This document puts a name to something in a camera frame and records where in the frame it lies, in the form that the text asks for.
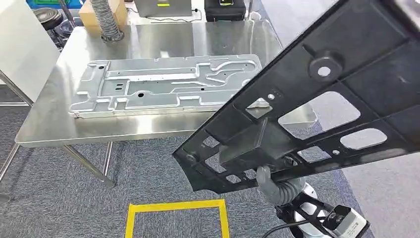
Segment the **table leg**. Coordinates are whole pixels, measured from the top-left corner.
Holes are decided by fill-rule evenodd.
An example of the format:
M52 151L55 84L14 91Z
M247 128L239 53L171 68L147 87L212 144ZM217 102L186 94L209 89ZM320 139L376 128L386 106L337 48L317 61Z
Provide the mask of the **table leg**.
M18 144L14 144L11 152L7 156L7 159L6 159L6 161L5 161L5 163L2 166L1 171L0 171L0 182L1 182L1 180L3 180L4 175L6 174L7 170L9 169L9 166L12 163L12 160L14 159L17 151L19 150L19 147L20 146ZM10 196L5 195L5 194L0 194L0 204L7 203L9 201L10 201Z
M101 181L105 182L108 187L114 187L115 183L110 180L107 176L103 175L98 168L96 168L89 160L87 160L79 151L77 151L71 145L64 145L63 149L74 159L82 163L82 165L87 168L94 176L99 178Z
M108 175L108 167L109 167L109 160L111 159L111 153L112 153L112 145L114 144L114 142L108 142L108 147L106 148L106 156L105 156L105 162L104 162L104 169L103 169L103 174L105 176Z
M19 145L18 144L14 144L11 152L9 153L6 162L4 163L3 167L1 168L0 171L0 182L3 179L4 175L6 174L7 170L9 169L10 164L12 163L12 160L14 159L14 156L17 153L17 150L19 150Z

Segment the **blue crate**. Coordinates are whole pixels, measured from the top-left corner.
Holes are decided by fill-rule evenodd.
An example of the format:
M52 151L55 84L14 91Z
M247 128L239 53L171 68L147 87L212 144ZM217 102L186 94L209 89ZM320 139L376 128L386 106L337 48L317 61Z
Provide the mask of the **blue crate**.
M41 7L61 9L60 4L35 4L33 0L26 0L26 3L31 9L37 9ZM67 7L69 9L80 9L82 5L80 4L79 0L70 0L70 2L67 4Z

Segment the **hole in plastic part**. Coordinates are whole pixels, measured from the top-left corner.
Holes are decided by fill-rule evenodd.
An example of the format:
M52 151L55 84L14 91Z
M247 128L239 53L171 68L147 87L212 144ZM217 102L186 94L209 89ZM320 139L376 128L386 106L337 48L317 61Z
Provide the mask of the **hole in plastic part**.
M214 170L217 173L223 173L226 171L226 169L220 165L219 162L219 153L211 156L210 158L205 160L205 164L208 165L212 170Z
M388 137L380 130L367 128L343 136L340 139L342 145L352 150L361 150L371 146L380 145Z
M305 212L308 215L313 215L316 211L316 206L308 202L304 202L300 207L305 209Z
M304 118L307 121L305 126L311 129L302 130L302 126L299 128L293 126L290 122L295 120L296 115L298 118L305 115ZM355 121L360 115L360 111L345 97L337 92L329 91L280 117L278 123L294 137L304 140Z
M327 77L330 73L331 73L331 69L326 66L323 66L318 69L318 75L321 77Z
M239 183L241 181L241 179L236 175L229 175L226 179L231 183Z
M246 170L246 171L244 171L244 173L245 173L245 176L248 179L255 179L255 178L257 178L257 172L255 172L255 170L253 170L253 169Z
M214 148L216 145L219 144L219 142L216 139L214 139L212 136L209 136L203 141L203 144L211 148Z
M313 146L301 150L298 152L298 155L300 155L304 160L310 163L331 158L331 156L327 152L323 151L318 146Z
M258 98L253 103L251 103L246 109L249 114L255 118L260 118L273 110L270 104L264 100L264 98Z

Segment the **oval cutout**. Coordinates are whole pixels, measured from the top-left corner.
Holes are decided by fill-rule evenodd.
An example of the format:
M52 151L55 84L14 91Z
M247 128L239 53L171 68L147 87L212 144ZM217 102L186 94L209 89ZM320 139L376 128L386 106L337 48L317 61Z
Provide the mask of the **oval cutout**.
M342 145L348 149L361 150L385 142L388 137L380 130L368 128L343 136Z

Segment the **flexible silver duct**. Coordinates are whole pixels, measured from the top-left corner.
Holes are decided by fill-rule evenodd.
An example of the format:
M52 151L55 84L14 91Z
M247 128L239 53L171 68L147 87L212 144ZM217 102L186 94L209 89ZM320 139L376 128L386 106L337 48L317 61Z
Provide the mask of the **flexible silver duct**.
M275 184L268 166L257 169L257 182L266 199L277 206L291 202L303 190L305 178L294 178Z
M108 0L91 0L91 4L102 30L102 39L105 42L122 40L124 33L117 26Z

